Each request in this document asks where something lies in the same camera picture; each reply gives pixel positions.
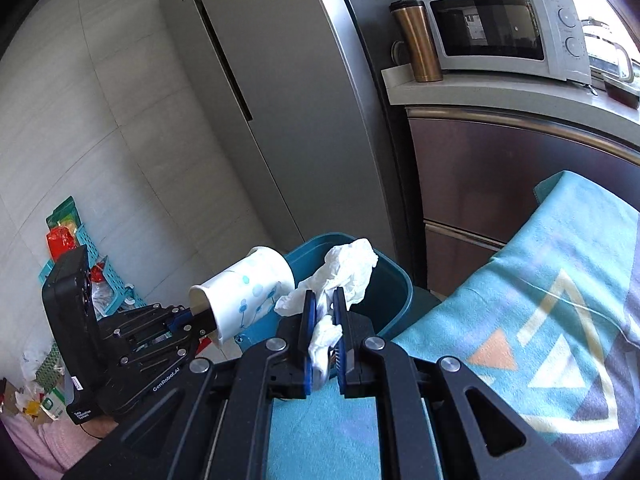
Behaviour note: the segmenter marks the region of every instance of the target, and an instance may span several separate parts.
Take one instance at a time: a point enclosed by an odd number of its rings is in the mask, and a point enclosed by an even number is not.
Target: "refrigerator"
[[[212,129],[273,237],[367,237],[426,285],[417,165],[389,105],[395,0],[159,0]]]

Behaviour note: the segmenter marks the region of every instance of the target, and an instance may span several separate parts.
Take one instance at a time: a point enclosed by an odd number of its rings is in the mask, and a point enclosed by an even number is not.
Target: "metal screw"
[[[287,342],[279,337],[272,337],[267,339],[267,348],[272,352],[279,352],[287,347]]]
[[[457,372],[460,370],[460,361],[458,361],[455,357],[445,357],[442,361],[440,361],[440,367],[447,372]]]
[[[378,336],[367,337],[364,346],[369,350],[382,350],[385,347],[385,340]]]
[[[194,374],[203,374],[209,370],[209,361],[202,357],[198,357],[189,363],[189,370]]]

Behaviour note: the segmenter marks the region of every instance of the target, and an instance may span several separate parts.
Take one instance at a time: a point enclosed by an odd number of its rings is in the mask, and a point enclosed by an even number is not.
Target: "travel mug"
[[[409,49],[411,66],[417,82],[442,81],[442,69],[424,2],[398,1],[389,6]]]

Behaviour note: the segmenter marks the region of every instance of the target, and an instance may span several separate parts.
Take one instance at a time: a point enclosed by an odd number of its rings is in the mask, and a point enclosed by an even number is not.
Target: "crumpled tissue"
[[[314,390],[319,390],[326,383],[329,376],[329,348],[336,346],[341,337],[342,325],[334,325],[333,318],[328,314],[316,323],[308,350]]]
[[[378,263],[378,256],[366,238],[350,244],[331,248],[324,257],[324,265],[313,276],[302,280],[296,290],[281,297],[274,309],[281,316],[301,314],[305,306],[305,294],[316,294],[316,323],[308,353],[314,369],[314,389],[324,385],[329,373],[329,348],[342,336],[342,327],[335,326],[330,307],[334,290],[341,286],[347,309],[360,303],[369,285],[371,272]]]

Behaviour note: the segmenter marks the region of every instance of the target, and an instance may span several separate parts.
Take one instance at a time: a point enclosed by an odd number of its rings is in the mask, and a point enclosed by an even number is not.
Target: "white paper cup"
[[[213,311],[217,327],[214,343],[222,346],[293,289],[293,273],[281,254],[268,247],[254,247],[238,263],[202,285],[192,286],[189,301],[194,316],[207,308]]]

